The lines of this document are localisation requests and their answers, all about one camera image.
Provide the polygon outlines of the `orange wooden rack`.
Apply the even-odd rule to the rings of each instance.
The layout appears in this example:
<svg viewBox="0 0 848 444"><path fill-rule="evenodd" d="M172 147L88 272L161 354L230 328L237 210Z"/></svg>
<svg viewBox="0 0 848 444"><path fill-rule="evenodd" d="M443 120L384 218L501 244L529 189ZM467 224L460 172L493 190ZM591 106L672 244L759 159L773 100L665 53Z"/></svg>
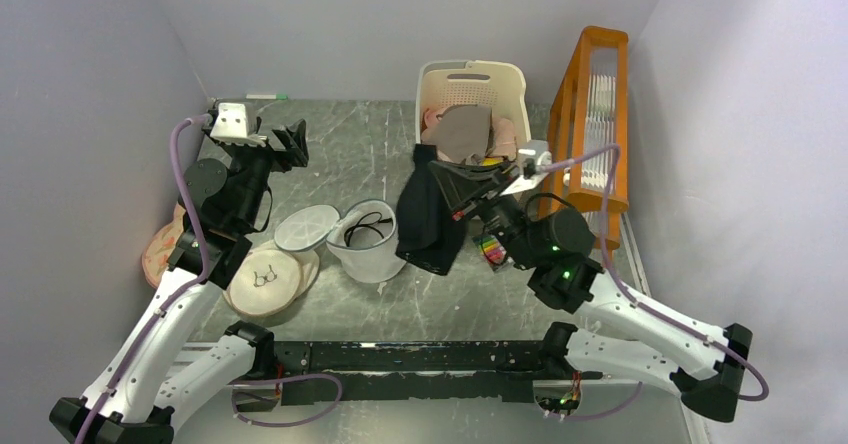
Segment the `orange wooden rack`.
<svg viewBox="0 0 848 444"><path fill-rule="evenodd" d="M612 166L610 152L554 173L541 187L581 211L594 233L605 224L610 251L621 245L622 216L629 208L628 43L624 31L597 26L582 30L551 106L547 130L555 161L580 157L609 144L620 147L608 215L601 216L600 207Z"/></svg>

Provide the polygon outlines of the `white mesh laundry bag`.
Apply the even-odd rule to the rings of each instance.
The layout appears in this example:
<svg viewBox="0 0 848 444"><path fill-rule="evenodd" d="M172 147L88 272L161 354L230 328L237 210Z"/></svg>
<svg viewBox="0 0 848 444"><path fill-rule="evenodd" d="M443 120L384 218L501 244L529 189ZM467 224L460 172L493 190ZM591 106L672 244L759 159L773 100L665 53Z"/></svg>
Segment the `white mesh laundry bag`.
<svg viewBox="0 0 848 444"><path fill-rule="evenodd" d="M329 204L305 207L278 224L273 239L281 250L290 252L324 245L350 278L364 284L388 281L406 264L395 255L394 208L380 199L363 200L346 212Z"/></svg>

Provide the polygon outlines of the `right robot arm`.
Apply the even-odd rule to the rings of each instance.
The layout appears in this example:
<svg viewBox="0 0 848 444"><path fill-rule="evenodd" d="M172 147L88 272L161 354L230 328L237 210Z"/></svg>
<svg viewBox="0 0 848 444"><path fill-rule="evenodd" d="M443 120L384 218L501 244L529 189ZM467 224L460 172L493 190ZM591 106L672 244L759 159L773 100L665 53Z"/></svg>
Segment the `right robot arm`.
<svg viewBox="0 0 848 444"><path fill-rule="evenodd" d="M428 168L456 221L478 217L513 264L528 270L529 288L554 310L599 321L627 334L609 341L572 324L552 324L539 353L542 370L603 372L654 386L694 413L730 423L753 333L734 323L719 327L679 313L625 284L592 259L594 234L576 209L532 219L506 190L513 166L473 167L434 161Z"/></svg>

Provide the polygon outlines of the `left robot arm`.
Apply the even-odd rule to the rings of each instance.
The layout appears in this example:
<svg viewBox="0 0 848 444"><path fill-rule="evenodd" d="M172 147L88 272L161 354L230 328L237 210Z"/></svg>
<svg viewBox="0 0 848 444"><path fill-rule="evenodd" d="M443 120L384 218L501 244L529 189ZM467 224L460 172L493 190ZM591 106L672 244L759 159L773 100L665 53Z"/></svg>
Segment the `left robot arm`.
<svg viewBox="0 0 848 444"><path fill-rule="evenodd" d="M270 174L308 164L306 123L275 128L275 144L252 118L202 114L185 125L200 126L231 161L183 167L180 134L172 132L169 153L184 229L150 304L116 356L80 397L53 406L50 423L70 443L169 443L226 386L267 384L281 375L272 332L244 321L184 370L171 374L170 367L247 257Z"/></svg>

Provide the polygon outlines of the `grey brown cloth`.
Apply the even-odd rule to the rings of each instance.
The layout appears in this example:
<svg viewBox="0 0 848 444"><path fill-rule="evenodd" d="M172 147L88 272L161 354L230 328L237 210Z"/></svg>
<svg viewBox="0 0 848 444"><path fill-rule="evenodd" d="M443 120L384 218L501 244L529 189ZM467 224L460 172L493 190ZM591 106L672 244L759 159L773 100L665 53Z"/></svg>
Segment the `grey brown cloth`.
<svg viewBox="0 0 848 444"><path fill-rule="evenodd" d="M458 105L446 109L434 126L422 133L422 143L434 146L442 160L467 164L487 154L492 110L482 105Z"/></svg>

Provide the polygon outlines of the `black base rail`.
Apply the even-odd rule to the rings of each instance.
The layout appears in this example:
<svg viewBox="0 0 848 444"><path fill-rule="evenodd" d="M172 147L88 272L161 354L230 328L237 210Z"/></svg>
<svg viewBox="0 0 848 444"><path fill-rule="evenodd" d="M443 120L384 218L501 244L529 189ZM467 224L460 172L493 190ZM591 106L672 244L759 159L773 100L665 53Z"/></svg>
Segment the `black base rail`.
<svg viewBox="0 0 848 444"><path fill-rule="evenodd" d="M278 341L275 353L286 377L316 375L286 386L284 405L342 401L496 398L532 403L544 382L581 376L562 359L546 356L533 340L507 341Z"/></svg>

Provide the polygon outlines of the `floral pink oven mitt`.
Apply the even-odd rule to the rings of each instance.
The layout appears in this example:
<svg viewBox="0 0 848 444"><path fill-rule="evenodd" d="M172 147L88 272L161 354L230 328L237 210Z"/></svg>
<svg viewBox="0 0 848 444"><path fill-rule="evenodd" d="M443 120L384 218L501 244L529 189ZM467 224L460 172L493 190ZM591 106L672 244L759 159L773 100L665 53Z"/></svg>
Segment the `floral pink oven mitt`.
<svg viewBox="0 0 848 444"><path fill-rule="evenodd" d="M147 283L154 289L160 285L162 276L168 269L168 259L184 231L185 213L185 209L176 204L171 222L154 234L142 253L142 270Z"/></svg>

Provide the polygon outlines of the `green white marker pen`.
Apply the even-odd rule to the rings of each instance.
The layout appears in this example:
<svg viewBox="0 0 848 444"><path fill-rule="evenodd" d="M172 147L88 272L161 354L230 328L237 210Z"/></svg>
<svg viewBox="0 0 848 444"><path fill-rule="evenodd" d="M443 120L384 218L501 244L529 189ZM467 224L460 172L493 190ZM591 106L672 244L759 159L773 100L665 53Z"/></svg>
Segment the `green white marker pen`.
<svg viewBox="0 0 848 444"><path fill-rule="evenodd" d="M249 100L287 100L289 97L286 94L262 94L262 93L248 93L245 95L245 99Z"/></svg>

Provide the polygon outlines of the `beige round fabric pad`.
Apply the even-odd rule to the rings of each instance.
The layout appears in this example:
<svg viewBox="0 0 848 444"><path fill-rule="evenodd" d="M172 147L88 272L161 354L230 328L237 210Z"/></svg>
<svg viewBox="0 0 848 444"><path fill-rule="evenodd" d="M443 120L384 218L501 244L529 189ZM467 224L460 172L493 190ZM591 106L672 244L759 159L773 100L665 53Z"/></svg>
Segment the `beige round fabric pad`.
<svg viewBox="0 0 848 444"><path fill-rule="evenodd" d="M303 295L314 284L319 270L316 251L284 251L267 241L247 254L224 298L240 315L270 317Z"/></svg>

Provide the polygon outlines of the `black bra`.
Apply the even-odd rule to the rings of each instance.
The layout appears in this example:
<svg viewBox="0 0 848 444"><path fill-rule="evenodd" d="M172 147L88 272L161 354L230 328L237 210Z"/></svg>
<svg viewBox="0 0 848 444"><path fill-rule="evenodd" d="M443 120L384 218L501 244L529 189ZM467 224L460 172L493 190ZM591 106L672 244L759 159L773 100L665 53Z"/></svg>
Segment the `black bra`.
<svg viewBox="0 0 848 444"><path fill-rule="evenodd" d="M417 144L413 149L413 171L396 206L395 255L419 269L445 276L465 242L467 226L453 219L429 168L437 158L434 146Z"/></svg>

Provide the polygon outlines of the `pink cloth in basket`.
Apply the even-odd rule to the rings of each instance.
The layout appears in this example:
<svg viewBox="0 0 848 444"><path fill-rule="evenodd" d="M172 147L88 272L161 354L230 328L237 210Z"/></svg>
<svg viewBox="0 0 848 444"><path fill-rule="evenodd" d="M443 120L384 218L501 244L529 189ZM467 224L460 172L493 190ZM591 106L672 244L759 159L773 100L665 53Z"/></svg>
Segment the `pink cloth in basket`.
<svg viewBox="0 0 848 444"><path fill-rule="evenodd" d="M434 126L441 114L452 106L427 110L422 118L423 131L428 126ZM483 165L487 158L514 160L517 156L517 138L513 122L507 118L495 116L492 112L491 133L487 154L480 161L469 162L469 165Z"/></svg>

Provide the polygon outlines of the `pack of coloured markers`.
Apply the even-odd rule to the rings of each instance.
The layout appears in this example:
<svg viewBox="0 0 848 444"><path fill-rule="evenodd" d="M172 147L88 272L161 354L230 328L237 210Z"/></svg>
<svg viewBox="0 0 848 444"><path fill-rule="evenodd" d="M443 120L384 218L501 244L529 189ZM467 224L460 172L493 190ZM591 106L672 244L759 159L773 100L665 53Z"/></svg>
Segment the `pack of coloured markers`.
<svg viewBox="0 0 848 444"><path fill-rule="evenodd" d="M476 249L494 273L511 263L511 257L505 247L492 235L482 233L472 237Z"/></svg>

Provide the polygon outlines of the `cream plastic laundry basket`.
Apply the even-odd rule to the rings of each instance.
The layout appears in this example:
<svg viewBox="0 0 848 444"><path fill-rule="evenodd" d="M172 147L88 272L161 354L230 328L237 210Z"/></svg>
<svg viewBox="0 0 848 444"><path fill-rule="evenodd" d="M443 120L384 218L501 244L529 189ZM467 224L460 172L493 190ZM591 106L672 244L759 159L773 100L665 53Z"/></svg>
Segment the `cream plastic laundry basket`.
<svg viewBox="0 0 848 444"><path fill-rule="evenodd" d="M524 75L513 64L481 60L428 63L421 68L418 80L416 142L423 144L422 118L427 110L454 105L483 105L489 106L495 116L513 122L518 151L531 137L525 91ZM514 160L487 158L482 166Z"/></svg>

